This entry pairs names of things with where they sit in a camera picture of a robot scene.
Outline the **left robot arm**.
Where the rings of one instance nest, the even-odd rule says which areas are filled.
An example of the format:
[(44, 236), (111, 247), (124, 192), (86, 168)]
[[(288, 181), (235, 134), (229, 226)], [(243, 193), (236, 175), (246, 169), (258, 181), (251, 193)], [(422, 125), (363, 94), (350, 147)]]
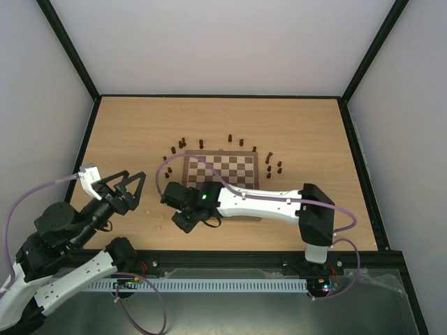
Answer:
[(67, 267), (73, 252), (82, 249), (97, 232), (112, 230), (110, 218), (114, 214), (124, 216), (137, 208), (146, 174), (130, 175), (123, 170), (101, 178), (98, 168), (88, 165), (76, 174), (31, 189), (11, 209), (37, 191), (76, 179), (91, 197), (89, 203), (81, 211), (67, 202), (51, 204), (34, 221), (36, 232), (27, 237), (15, 257), (6, 257), (9, 275), (1, 287), (2, 334), (31, 334), (79, 291), (101, 278), (131, 269), (136, 262), (131, 242), (117, 237), (83, 265), (51, 280)]

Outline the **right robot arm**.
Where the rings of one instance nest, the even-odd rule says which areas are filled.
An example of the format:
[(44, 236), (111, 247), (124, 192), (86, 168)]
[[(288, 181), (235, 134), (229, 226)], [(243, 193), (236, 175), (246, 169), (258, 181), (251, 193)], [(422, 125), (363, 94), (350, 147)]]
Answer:
[(218, 181), (206, 181), (197, 189), (172, 181), (161, 194), (161, 204), (176, 210), (172, 220), (185, 233), (211, 218), (268, 218), (293, 224), (306, 243), (305, 267), (317, 274), (329, 265), (335, 204), (313, 184), (301, 190), (262, 191)]

